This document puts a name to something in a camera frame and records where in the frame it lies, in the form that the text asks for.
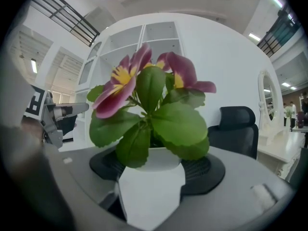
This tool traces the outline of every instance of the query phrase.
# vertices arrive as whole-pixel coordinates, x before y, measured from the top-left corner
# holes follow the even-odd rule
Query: railing
[[[31,0],[37,10],[91,46],[99,32],[64,0]]]
[[[296,15],[290,6],[286,5],[279,11],[278,19],[257,46],[270,57],[297,32],[300,26]]]

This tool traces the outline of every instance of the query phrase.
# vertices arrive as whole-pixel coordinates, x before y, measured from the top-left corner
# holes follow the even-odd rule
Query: ceiling light
[[[32,65],[33,72],[37,74],[38,73],[38,71],[37,71],[37,61],[34,60],[34,59],[31,59],[31,65]]]
[[[282,83],[282,85],[285,86],[285,87],[289,87],[290,86],[288,83],[285,83],[285,82]]]
[[[261,39],[259,37],[257,37],[256,35],[253,35],[252,33],[249,34],[250,37],[252,37],[253,39],[260,41]]]
[[[279,0],[274,0],[274,2],[277,3],[277,5],[278,5],[279,7],[282,8],[282,3],[281,3]]]

